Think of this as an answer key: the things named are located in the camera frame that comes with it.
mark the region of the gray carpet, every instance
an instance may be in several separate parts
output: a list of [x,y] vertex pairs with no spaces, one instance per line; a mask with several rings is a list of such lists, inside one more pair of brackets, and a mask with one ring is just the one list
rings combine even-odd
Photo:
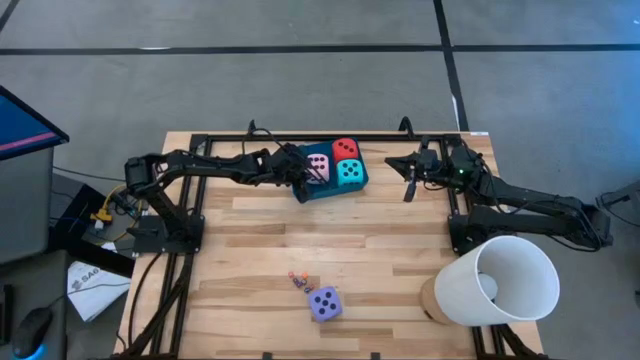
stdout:
[[[640,42],[637,1],[443,2],[454,45]],[[20,0],[0,32],[0,49],[439,41],[431,0]],[[592,201],[640,179],[639,52],[455,60],[469,126],[491,133],[506,181]],[[171,130],[242,130],[251,119],[273,130],[383,130],[404,115],[419,130],[458,126],[437,52],[0,56],[0,84],[70,134],[56,165],[116,177]],[[539,323],[552,357],[640,353],[640,231],[614,219],[612,232],[615,246],[596,254],[527,236],[560,274],[560,303]],[[70,311],[69,359],[110,354],[123,303],[90,324]]]

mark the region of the white paper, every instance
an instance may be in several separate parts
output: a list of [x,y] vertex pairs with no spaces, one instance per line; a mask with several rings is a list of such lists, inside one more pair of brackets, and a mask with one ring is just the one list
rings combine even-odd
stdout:
[[[116,252],[113,243],[106,243],[103,249]],[[98,267],[75,261],[67,271],[67,294],[100,284],[127,284],[122,286],[100,286],[95,289],[70,294],[69,300],[85,322],[100,315],[120,295],[129,290],[131,279],[103,271]]]

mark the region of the yellow connector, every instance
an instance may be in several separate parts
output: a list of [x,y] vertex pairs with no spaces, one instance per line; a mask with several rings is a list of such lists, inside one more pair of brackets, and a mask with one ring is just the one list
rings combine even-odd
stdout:
[[94,221],[102,221],[105,224],[110,224],[113,221],[113,216],[105,208],[101,208],[96,214],[91,214],[90,218]]

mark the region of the red die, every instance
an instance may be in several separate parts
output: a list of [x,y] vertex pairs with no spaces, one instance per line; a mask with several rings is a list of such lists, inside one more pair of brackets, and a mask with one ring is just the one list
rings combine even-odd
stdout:
[[338,139],[333,142],[331,147],[333,148],[333,160],[336,164],[345,159],[358,158],[358,145],[353,139]]

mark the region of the purple die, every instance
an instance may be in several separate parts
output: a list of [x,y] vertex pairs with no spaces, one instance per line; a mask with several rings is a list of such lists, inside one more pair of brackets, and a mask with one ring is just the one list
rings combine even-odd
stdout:
[[340,297],[333,286],[318,289],[309,294],[309,305],[316,322],[325,322],[342,314]]

